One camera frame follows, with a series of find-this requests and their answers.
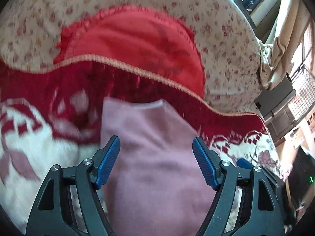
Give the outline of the grey air cooler unit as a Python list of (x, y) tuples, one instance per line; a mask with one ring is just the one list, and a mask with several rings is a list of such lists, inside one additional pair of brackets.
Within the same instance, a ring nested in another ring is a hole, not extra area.
[(288, 104), (296, 95), (296, 91), (288, 75), (271, 91), (263, 90), (255, 99), (255, 105), (264, 118), (273, 142), (284, 137), (292, 128), (295, 118)]

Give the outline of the floral cream bedsheet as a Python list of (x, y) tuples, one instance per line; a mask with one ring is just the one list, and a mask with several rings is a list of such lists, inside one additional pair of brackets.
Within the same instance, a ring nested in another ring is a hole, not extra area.
[(258, 113), (260, 47), (232, 0), (9, 0), (1, 12), (1, 58), (16, 69), (46, 72), (52, 69), (62, 27), (124, 4), (164, 11), (192, 29), (209, 105), (221, 112)]

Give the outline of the red ruffled cushion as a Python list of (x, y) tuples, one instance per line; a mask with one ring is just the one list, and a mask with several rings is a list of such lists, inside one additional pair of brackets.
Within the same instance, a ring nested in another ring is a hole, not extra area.
[(101, 9), (61, 31), (57, 64), (99, 55), (149, 71), (204, 95), (205, 70), (194, 34), (183, 21), (146, 7)]

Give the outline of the mauve pink small garment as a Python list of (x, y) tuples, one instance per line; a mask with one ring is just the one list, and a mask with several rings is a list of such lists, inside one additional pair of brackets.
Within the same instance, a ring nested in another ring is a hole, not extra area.
[(165, 100), (106, 98), (101, 145), (116, 135), (117, 160), (104, 186), (116, 235), (195, 235), (215, 192), (192, 151), (196, 131)]

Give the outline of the red and white fleece blanket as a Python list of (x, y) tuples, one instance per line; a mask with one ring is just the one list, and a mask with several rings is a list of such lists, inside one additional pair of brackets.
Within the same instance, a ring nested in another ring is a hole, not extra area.
[(75, 166), (101, 145), (103, 102), (165, 100), (208, 147), (235, 164), (244, 158), (283, 175), (273, 141), (253, 113), (214, 111), (181, 84), (107, 58), (64, 60), (48, 73), (1, 64), (1, 206), (25, 233), (32, 204), (54, 164)]

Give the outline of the beige curtain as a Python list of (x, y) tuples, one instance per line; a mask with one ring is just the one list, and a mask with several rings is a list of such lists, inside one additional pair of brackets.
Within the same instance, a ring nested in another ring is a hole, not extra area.
[(279, 85), (292, 70), (292, 58), (310, 20), (311, 14), (302, 0), (281, 0), (268, 41), (265, 44), (259, 41), (259, 81), (267, 91)]

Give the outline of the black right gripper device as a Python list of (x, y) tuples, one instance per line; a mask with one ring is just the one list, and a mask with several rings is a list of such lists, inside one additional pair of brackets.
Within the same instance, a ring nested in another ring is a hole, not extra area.
[(314, 156), (299, 147), (289, 176), (282, 180), (269, 169), (250, 169), (243, 187), (235, 235), (302, 235), (314, 230)]

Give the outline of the metal window grille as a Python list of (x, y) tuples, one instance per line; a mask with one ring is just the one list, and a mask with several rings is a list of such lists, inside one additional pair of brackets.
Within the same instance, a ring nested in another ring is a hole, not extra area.
[(314, 106), (314, 25), (309, 23), (294, 52), (289, 73), (295, 97), (288, 107), (296, 121), (306, 116)]

